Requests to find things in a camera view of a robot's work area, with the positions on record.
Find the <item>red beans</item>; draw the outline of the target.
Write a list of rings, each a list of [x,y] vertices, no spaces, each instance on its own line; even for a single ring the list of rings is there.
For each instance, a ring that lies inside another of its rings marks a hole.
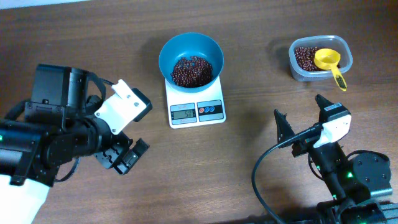
[[[201,57],[191,56],[190,58],[182,57],[174,65],[172,73],[172,81],[184,88],[201,87],[213,79],[213,67],[211,63]]]

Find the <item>yellow plastic measuring scoop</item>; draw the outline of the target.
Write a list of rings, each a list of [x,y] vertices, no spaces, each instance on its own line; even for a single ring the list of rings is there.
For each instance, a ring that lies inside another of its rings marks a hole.
[[[340,90],[346,91],[347,84],[340,69],[337,67],[340,59],[341,55],[337,51],[333,49],[320,49],[315,52],[314,64],[322,70],[330,70]]]

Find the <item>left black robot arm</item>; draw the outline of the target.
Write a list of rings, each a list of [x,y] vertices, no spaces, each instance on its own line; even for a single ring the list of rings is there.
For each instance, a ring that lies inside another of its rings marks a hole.
[[[93,156],[106,169],[127,174],[149,145],[124,134],[151,109],[137,88],[111,84],[95,73],[40,64],[32,96],[1,120],[1,222],[31,223],[62,165]]]

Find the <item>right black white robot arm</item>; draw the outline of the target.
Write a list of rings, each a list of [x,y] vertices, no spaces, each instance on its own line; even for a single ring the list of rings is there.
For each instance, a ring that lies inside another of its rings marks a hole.
[[[307,155],[311,170],[319,172],[333,197],[293,223],[397,223],[397,204],[381,200],[392,195],[389,158],[369,150],[345,154],[338,142],[349,132],[351,113],[324,96],[315,101],[318,122],[300,133],[274,111],[279,147],[292,147],[294,157]]]

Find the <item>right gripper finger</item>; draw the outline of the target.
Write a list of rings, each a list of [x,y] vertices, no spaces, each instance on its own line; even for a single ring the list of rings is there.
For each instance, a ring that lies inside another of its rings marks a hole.
[[[317,105],[320,109],[325,109],[331,105],[333,105],[333,103],[331,101],[329,101],[328,99],[326,99],[324,96],[317,94],[315,97],[315,101],[317,102]]]
[[[290,146],[291,138],[295,136],[291,125],[286,119],[286,114],[282,114],[278,109],[274,110],[275,123],[277,126],[277,143],[279,148]]]

